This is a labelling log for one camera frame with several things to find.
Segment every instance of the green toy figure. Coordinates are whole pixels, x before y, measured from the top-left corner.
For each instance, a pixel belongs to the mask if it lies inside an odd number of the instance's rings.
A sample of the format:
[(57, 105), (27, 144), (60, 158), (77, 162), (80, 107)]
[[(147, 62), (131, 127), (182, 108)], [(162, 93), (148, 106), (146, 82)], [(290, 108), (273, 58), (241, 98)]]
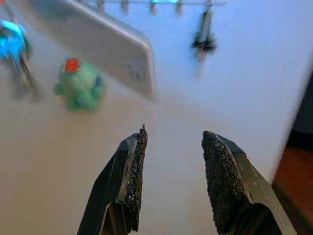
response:
[(103, 83), (92, 65), (70, 58), (63, 64), (60, 83), (55, 85), (54, 93), (63, 96), (69, 110), (93, 111), (98, 108)]

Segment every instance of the red cap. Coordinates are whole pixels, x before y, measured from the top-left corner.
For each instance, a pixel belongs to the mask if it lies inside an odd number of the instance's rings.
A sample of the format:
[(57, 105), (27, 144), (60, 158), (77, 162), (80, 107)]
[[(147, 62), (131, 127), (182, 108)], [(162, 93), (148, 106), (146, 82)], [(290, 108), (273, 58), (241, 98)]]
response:
[(80, 68), (80, 61), (76, 58), (71, 58), (65, 63), (65, 72), (76, 72)]

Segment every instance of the white wall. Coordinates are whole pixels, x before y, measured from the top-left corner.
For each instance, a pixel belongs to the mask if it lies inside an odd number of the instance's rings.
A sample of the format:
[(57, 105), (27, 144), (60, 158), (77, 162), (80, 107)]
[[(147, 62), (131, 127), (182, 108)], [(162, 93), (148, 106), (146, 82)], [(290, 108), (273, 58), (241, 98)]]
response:
[(94, 179), (142, 123), (149, 143), (138, 234), (214, 234), (202, 132), (235, 141), (272, 180), (306, 85), (312, 7), (309, 0), (230, 0), (216, 8), (219, 48), (197, 78), (189, 45), (201, 8), (185, 7), (177, 18), (171, 6), (158, 7), (157, 16), (143, 7), (123, 16), (119, 6), (107, 6), (151, 38), (159, 100), (144, 101), (107, 81), (93, 114), (55, 106), (56, 72), (70, 52), (22, 20), (46, 97), (40, 104), (14, 101), (8, 71), (0, 67), (1, 234), (75, 234)]

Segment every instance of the wooden floor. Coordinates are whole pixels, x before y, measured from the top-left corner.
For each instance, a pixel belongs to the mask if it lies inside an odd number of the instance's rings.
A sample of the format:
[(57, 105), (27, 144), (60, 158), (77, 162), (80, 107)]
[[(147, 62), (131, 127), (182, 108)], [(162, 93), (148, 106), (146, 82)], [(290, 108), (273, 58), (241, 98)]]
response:
[(313, 152), (286, 147), (275, 181), (313, 226)]

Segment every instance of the blue object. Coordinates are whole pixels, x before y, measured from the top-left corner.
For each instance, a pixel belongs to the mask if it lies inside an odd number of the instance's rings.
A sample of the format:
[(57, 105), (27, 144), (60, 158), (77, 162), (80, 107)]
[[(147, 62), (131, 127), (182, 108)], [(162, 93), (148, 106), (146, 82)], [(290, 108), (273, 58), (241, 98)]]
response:
[(15, 23), (0, 21), (0, 59), (12, 57), (19, 62), (25, 51), (24, 29)]

